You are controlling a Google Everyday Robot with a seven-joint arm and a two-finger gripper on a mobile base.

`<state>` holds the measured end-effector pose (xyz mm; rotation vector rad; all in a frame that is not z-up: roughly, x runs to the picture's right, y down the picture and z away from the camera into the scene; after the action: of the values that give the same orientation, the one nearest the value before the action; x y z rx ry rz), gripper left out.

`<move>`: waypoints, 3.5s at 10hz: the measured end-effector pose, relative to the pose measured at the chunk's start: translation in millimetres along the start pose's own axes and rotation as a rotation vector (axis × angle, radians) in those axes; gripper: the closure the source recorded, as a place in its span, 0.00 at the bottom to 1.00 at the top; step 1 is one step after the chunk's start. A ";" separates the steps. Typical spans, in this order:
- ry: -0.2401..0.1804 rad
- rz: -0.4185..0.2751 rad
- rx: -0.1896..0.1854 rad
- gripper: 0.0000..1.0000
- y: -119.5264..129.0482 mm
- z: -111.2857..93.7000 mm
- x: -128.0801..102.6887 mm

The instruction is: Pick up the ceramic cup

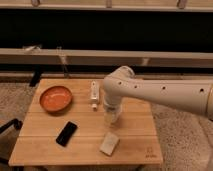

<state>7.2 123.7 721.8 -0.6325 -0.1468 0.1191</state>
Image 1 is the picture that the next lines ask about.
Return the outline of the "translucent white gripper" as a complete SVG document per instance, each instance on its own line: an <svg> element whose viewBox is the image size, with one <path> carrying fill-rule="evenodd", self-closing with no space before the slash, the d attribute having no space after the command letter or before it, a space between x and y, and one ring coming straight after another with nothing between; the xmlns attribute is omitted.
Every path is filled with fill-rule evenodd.
<svg viewBox="0 0 213 171"><path fill-rule="evenodd" d="M114 124L117 122L119 115L121 114L121 107L120 106L104 106L105 110L105 121L108 124Z"/></svg>

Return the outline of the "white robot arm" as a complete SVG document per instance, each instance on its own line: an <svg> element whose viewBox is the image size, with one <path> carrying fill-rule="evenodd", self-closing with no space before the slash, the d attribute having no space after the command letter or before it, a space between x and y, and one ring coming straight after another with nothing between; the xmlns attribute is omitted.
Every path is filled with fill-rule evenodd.
<svg viewBox="0 0 213 171"><path fill-rule="evenodd" d="M103 79L103 107L111 123L121 113L122 99L136 98L191 112L213 120L212 80L142 80L134 71L121 66Z"/></svg>

